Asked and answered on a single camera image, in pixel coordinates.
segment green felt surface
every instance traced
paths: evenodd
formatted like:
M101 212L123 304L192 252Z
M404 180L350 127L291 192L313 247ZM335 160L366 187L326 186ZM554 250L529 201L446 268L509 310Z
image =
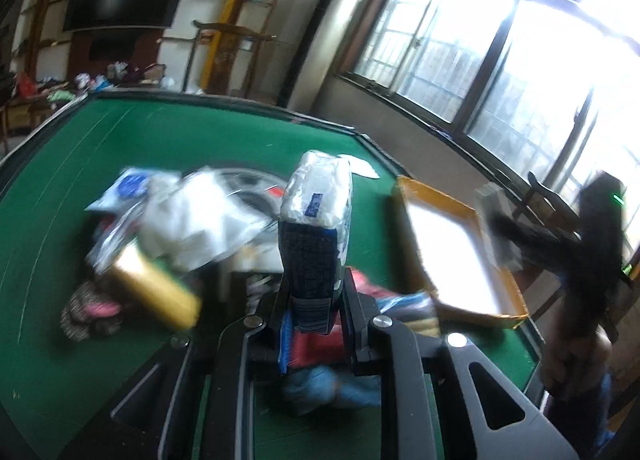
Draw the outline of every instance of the green felt surface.
M202 106L97 98L33 157L0 201L0 400L43 459L55 458L170 335L139 320L108 339L76 345L62 336L60 310L85 278L95 227L85 206L125 166L185 171L234 162L287 177L307 150L364 158L380 175L353 177L348 265L374 283L397 287L400 267L388 220L395 177L349 135ZM524 387L534 362L517 332L470 335ZM379 436L378 410L293 418L263 395L257 404L258 460L378 455L379 438L372 440Z

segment person's hand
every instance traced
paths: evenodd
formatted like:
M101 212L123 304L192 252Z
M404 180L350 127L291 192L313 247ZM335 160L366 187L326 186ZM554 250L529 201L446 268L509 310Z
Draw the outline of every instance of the person's hand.
M607 371L611 342L601 326L590 336L565 338L561 331L564 300L560 303L542 352L540 378L549 393L569 400L601 382ZM561 393L558 386L564 387Z

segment metal bolt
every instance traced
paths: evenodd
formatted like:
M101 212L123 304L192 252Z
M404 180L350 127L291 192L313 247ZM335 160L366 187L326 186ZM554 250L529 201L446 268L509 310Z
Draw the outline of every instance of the metal bolt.
M248 315L244 318L244 326L247 328L258 328L262 323L262 318L259 315Z
M178 334L171 337L172 348L184 348L189 344L189 337L184 334Z
M466 346L466 337L457 332L447 336L447 343L454 348L463 348Z
M378 328L389 328L393 323L388 315L377 315L373 318L373 325Z

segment blue label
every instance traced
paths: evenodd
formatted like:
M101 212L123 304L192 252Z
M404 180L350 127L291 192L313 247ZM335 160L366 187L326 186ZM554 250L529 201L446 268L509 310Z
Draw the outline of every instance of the blue label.
M146 175L130 174L118 184L118 195L121 198L135 198L146 192Z
M311 195L311 202L306 208L305 216L315 218L318 216L318 209L320 209L320 202L322 201L322 193L313 193Z

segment cylindrical floor air conditioner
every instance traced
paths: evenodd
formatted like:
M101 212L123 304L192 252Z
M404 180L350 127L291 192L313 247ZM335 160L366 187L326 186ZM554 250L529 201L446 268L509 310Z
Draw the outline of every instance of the cylindrical floor air conditioner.
M308 113L360 0L318 0L293 56L278 106Z

